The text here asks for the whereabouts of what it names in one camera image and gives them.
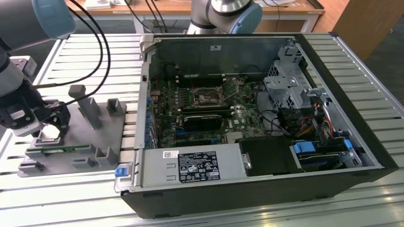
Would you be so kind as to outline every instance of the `yellow wire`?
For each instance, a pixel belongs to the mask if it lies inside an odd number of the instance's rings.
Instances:
[[[308,129],[305,129],[305,130],[297,135],[297,137],[300,137],[300,136],[303,136],[304,134],[307,134],[312,129],[313,129],[313,126],[309,126]]]

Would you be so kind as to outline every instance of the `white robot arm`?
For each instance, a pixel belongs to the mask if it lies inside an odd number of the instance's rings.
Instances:
[[[248,34],[261,21],[253,0],[192,0],[188,34]]]

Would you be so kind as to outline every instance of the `red wire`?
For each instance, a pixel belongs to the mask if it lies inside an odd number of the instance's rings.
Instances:
[[[308,118],[309,118],[309,117],[303,118],[300,130],[303,130],[304,122],[305,122],[305,120],[307,120]]]

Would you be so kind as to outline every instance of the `aluminum table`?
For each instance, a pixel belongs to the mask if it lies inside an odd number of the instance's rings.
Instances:
[[[0,142],[0,226],[153,226],[153,227],[356,227],[404,224],[404,109],[339,37],[305,34],[331,73],[347,92],[400,169],[376,182],[355,186],[333,198],[271,206],[141,219],[113,191],[113,171],[20,178],[16,175],[31,137],[8,130]],[[112,70],[95,95],[128,101],[121,162],[133,158],[137,91],[140,82],[140,35],[107,35]],[[35,84],[64,82],[87,75],[99,61],[92,35],[56,41]],[[95,89],[105,72],[104,62],[84,81]],[[47,98],[69,100],[68,87],[40,90]]]

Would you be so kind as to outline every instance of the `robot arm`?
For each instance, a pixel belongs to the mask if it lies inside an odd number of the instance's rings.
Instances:
[[[248,34],[261,21],[253,0],[192,0],[188,34]]]
[[[40,130],[41,122],[65,125],[69,114],[51,111],[52,103],[31,88],[7,53],[63,38],[76,24],[64,0],[0,0],[0,21],[0,124],[25,136]]]

